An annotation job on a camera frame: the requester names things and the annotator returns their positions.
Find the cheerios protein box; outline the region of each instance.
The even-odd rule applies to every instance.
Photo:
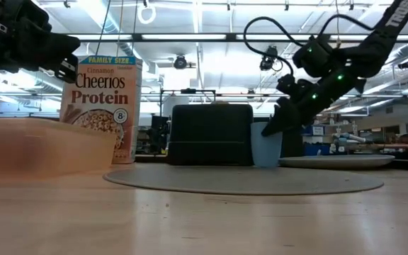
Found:
[[[140,116],[142,61],[136,57],[90,56],[65,84],[59,118],[116,136],[113,164],[135,160]]]

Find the table surface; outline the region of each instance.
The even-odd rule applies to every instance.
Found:
[[[0,254],[408,254],[408,171],[316,196],[142,190],[105,172],[0,180]]]

